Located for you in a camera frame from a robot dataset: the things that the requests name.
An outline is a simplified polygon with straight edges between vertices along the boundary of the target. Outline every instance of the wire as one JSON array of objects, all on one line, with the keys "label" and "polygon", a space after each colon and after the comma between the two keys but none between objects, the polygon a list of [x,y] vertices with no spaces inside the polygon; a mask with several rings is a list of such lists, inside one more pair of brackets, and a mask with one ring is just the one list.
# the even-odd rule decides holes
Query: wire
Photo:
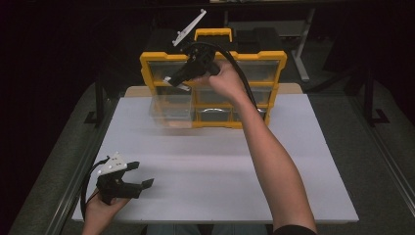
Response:
[{"label": "wire", "polygon": [[95,196],[97,196],[97,194],[99,194],[100,191],[97,190],[97,192],[95,192],[93,195],[91,195],[91,197],[89,197],[88,201],[86,201],[86,205],[88,205],[89,201],[91,201],[91,199],[93,199]]},{"label": "wire", "polygon": [[80,211],[82,212],[82,217],[83,220],[85,221],[85,212],[86,212],[86,190],[88,188],[88,184],[89,184],[89,179],[91,178],[91,173],[94,171],[94,169],[98,166],[98,165],[104,165],[108,160],[110,159],[109,156],[107,156],[107,158],[105,160],[101,160],[99,162],[97,162],[96,164],[94,164],[88,171],[88,173],[85,174],[85,177],[83,178],[83,183],[82,183],[82,188],[81,188],[81,193],[80,193]]},{"label": "wire", "polygon": [[245,87],[245,90],[247,91],[248,97],[250,98],[250,100],[253,103],[253,105],[255,106],[255,108],[258,110],[258,107],[256,105],[256,101],[255,101],[255,98],[254,98],[254,94],[251,91],[250,85],[248,83],[248,79],[245,76],[242,69],[239,67],[238,63],[233,58],[233,56],[228,51],[223,49],[221,46],[211,44],[211,43],[208,43],[208,42],[201,42],[201,41],[191,42],[189,45],[185,46],[185,48],[190,48],[190,47],[195,46],[195,45],[209,46],[209,47],[215,49],[216,51],[218,51],[220,54],[222,54],[226,58],[226,60],[228,60],[231,63],[231,65],[234,67],[235,71],[238,73],[238,76],[241,78],[242,82],[244,83],[244,87]]}]

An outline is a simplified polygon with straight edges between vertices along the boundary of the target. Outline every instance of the hand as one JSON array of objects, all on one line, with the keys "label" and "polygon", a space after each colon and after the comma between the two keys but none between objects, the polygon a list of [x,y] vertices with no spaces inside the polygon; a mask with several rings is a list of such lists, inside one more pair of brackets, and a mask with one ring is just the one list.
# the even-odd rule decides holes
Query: hand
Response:
[{"label": "hand", "polygon": [[89,202],[86,204],[85,223],[82,234],[100,234],[110,225],[114,216],[131,199],[112,199],[111,205],[101,201],[101,194],[95,189]]},{"label": "hand", "polygon": [[194,80],[200,84],[209,85],[217,94],[230,100],[231,103],[240,97],[247,97],[244,83],[233,66],[228,62],[217,62],[217,64],[220,67],[218,75],[198,77]]}]

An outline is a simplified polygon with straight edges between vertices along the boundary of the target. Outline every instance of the sleeve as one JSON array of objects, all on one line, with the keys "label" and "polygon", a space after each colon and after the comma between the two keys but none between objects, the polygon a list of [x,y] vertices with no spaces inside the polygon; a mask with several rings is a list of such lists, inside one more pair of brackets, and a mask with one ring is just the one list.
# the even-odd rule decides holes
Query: sleeve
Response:
[{"label": "sleeve", "polygon": [[273,235],[316,235],[316,233],[299,225],[285,225],[275,230]]}]

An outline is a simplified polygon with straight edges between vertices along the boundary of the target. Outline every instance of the skin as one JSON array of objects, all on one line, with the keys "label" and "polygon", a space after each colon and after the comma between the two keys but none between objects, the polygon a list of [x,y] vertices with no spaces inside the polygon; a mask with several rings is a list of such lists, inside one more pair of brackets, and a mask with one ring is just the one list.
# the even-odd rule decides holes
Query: skin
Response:
[{"label": "skin", "polygon": [[111,205],[101,201],[101,195],[98,193],[93,196],[86,205],[85,223],[83,225],[83,235],[101,234],[111,223],[114,216],[130,201],[131,199],[112,199]]},{"label": "skin", "polygon": [[[250,149],[256,176],[268,202],[274,230],[284,225],[300,225],[316,232],[316,226],[299,171],[269,130],[251,103],[238,74],[229,63],[219,63],[220,73],[194,80],[209,85],[227,98],[237,110]],[[101,202],[100,194],[87,204],[82,234],[100,234],[130,199],[113,199],[108,206]]]}]

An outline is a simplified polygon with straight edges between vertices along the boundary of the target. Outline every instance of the person's left hand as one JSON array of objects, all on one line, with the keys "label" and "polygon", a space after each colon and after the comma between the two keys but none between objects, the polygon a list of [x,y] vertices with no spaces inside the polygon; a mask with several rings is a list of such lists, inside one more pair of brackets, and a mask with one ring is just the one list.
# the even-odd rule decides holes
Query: person's left hand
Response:
[{"label": "person's left hand", "polygon": [[114,216],[131,199],[112,199],[111,205],[101,201],[101,194],[95,189],[89,202],[86,204],[85,223],[82,234],[100,234],[110,225]]}]

